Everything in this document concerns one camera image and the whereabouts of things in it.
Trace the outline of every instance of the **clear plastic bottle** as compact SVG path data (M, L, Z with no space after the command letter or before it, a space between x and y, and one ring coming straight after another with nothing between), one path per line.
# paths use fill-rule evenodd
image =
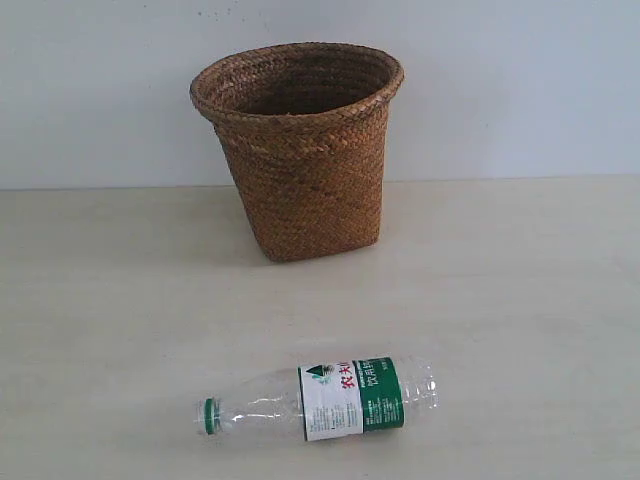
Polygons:
M385 357L281 370L196 406L196 424L216 438L304 441L410 425L437 407L431 367Z

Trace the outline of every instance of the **wicker basket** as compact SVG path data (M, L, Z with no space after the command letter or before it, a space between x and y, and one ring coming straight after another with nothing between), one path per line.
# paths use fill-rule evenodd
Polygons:
M379 50L300 43L232 55L193 80L267 257L377 241L388 106L403 77Z

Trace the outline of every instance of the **white tabletop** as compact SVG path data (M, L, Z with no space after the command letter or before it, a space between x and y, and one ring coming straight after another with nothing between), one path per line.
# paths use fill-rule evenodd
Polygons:
M232 188L0 193L0 478L640 476L640 178L387 184L380 243L275 265ZM215 446L192 404L418 353L391 435Z

